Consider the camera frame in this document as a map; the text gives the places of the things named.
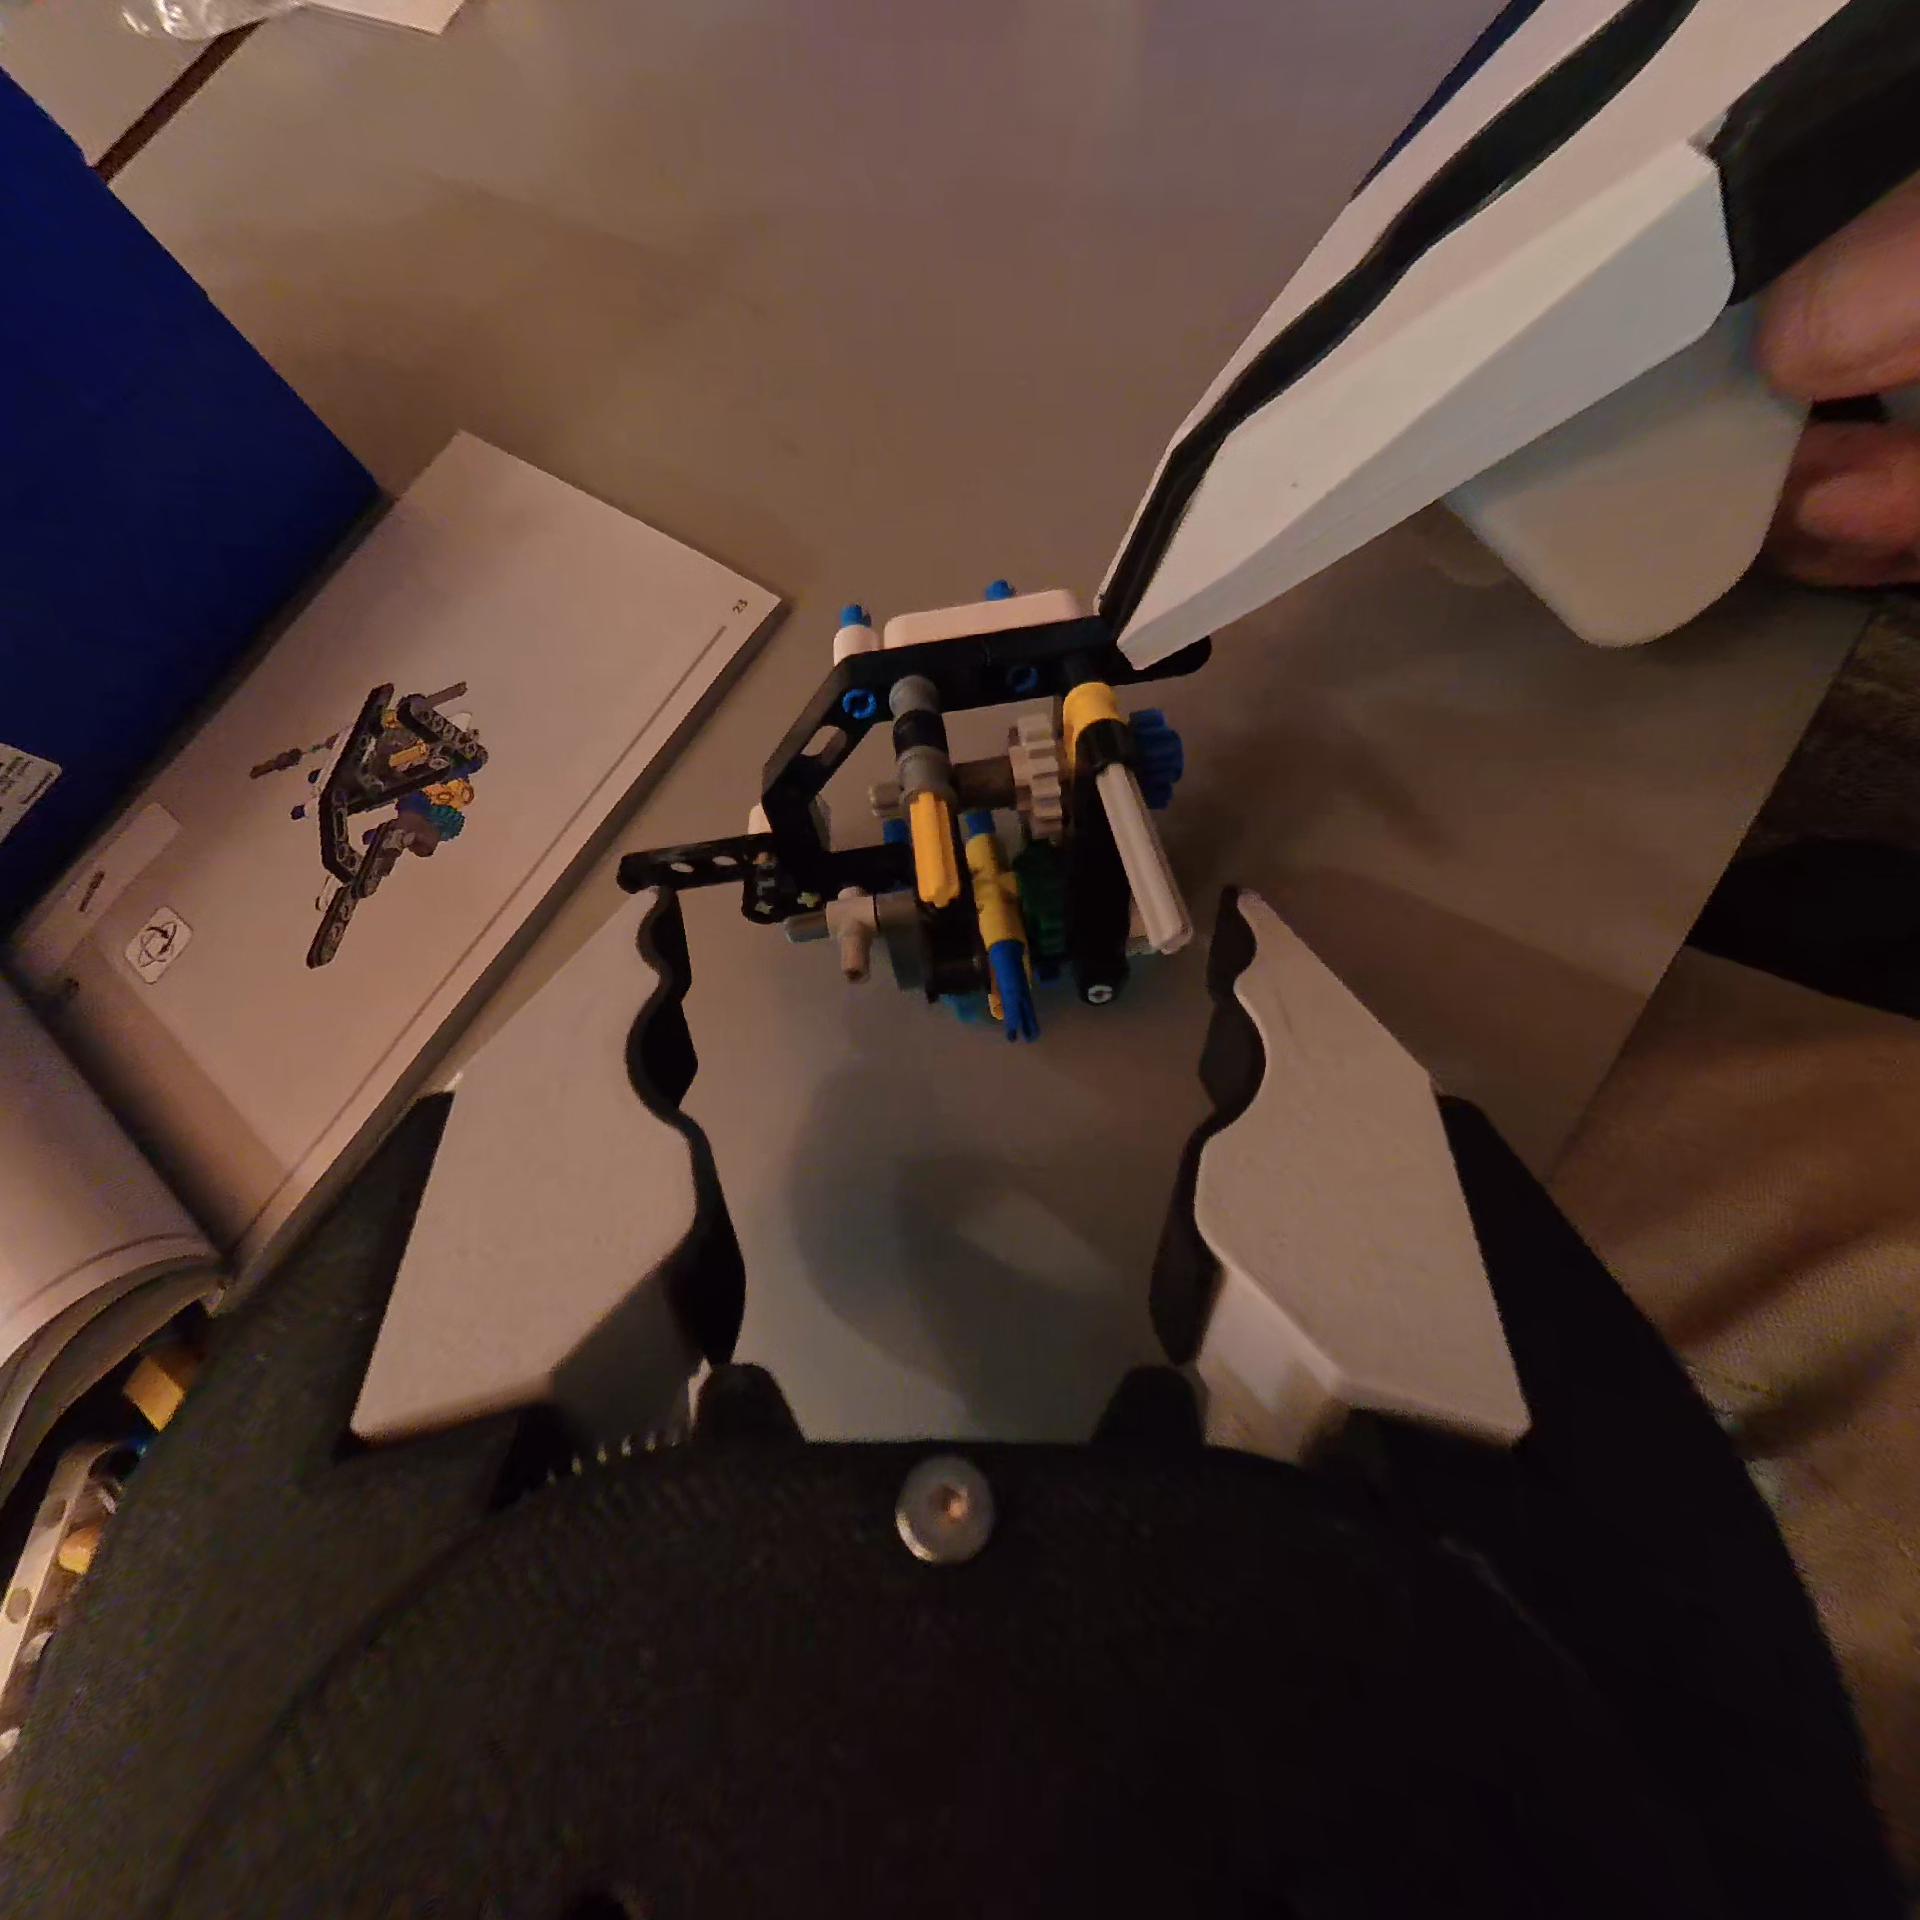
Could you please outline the person's right hand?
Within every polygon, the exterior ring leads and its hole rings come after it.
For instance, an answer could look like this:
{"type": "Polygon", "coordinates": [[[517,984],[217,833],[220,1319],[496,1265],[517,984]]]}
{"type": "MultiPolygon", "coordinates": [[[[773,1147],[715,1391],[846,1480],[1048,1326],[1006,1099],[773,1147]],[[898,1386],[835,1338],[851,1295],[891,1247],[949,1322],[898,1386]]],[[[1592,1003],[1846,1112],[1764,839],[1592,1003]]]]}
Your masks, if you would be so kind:
{"type": "MultiPolygon", "coordinates": [[[[1890,191],[1768,291],[1758,364],[1781,396],[1814,409],[1915,385],[1915,179],[1890,191]]],[[[1768,560],[1809,587],[1915,585],[1915,425],[1810,419],[1770,527],[1768,560]]]]}

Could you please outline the lego technic model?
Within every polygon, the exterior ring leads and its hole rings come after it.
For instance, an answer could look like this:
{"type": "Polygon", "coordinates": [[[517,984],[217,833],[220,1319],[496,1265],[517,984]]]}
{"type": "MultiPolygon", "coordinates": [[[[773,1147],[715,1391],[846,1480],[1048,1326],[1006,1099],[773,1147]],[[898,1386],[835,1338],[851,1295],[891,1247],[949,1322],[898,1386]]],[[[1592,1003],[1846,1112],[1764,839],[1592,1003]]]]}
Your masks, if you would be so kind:
{"type": "Polygon", "coordinates": [[[1011,1043],[1037,1041],[1045,988],[1108,1007],[1133,960],[1189,946],[1158,827],[1185,743],[1121,694],[1189,678],[1211,641],[1132,665],[1072,593],[1009,583],[882,627],[838,617],[748,830],[624,855],[627,892],[737,882],[746,922],[832,945],[846,982],[885,951],[904,992],[1011,1043]]]}

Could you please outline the pile of loose lego pieces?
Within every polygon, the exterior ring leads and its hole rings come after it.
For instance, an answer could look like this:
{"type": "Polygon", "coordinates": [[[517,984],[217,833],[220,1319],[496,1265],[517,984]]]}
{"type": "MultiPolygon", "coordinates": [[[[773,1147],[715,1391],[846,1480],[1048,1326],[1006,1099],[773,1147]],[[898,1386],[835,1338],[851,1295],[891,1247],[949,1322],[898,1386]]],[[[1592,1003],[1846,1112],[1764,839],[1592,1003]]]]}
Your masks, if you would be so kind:
{"type": "Polygon", "coordinates": [[[85,1394],[5,1502],[3,1767],[12,1769],[42,1672],[106,1534],[161,1431],[201,1372],[201,1342],[164,1330],[85,1394]]]}

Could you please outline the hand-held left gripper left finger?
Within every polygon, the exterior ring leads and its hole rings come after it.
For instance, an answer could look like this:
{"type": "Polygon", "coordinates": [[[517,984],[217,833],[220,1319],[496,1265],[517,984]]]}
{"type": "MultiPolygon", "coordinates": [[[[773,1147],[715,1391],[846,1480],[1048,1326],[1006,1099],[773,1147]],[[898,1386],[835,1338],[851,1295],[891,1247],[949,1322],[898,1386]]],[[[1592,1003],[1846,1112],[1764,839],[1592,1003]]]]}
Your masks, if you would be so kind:
{"type": "Polygon", "coordinates": [[[713,1150],[685,1114],[688,984],[681,902],[645,889],[460,1071],[355,1438],[524,1411],[586,1444],[688,1428],[746,1313],[713,1150]]]}

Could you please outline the lego instruction booklet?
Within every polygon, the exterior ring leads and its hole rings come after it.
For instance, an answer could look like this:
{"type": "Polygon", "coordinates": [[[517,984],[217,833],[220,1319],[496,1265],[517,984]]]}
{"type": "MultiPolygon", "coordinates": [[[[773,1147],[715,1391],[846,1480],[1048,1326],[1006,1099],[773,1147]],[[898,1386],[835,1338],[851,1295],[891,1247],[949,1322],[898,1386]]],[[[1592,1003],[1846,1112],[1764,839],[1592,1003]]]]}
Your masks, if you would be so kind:
{"type": "Polygon", "coordinates": [[[5,1496],[246,1288],[777,623],[450,441],[5,938],[5,1496]]]}

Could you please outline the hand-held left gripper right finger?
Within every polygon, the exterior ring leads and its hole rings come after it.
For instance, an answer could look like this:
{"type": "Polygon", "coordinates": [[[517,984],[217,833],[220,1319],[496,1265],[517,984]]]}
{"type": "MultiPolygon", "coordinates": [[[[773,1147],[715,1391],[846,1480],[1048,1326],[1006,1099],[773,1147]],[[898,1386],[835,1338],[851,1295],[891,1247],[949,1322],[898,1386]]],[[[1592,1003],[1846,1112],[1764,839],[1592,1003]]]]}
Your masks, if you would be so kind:
{"type": "Polygon", "coordinates": [[[1353,1417],[1509,1449],[1520,1374],[1429,1071],[1256,892],[1206,955],[1206,1115],[1147,1305],[1213,1449],[1308,1458],[1353,1417]]]}

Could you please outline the person's tan trousers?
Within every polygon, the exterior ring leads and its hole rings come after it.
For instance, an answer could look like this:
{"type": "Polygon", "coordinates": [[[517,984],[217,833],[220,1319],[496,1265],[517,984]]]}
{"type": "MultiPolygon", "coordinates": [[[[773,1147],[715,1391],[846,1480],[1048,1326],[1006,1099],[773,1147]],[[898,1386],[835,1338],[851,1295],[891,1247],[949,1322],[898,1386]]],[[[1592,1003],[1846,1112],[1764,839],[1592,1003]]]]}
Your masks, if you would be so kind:
{"type": "Polygon", "coordinates": [[[1550,1187],[1781,1523],[1915,1916],[1915,1017],[1682,948],[1550,1187]]]}

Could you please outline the blue plastic bin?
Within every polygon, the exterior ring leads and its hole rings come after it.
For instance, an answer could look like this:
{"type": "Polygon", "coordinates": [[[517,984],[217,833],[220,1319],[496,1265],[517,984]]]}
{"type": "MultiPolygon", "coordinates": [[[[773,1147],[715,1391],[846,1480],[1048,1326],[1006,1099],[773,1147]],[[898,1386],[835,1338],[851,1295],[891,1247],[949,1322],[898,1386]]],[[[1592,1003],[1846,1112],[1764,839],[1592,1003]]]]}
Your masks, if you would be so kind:
{"type": "Polygon", "coordinates": [[[106,827],[377,503],[3,81],[3,914],[106,827]]]}

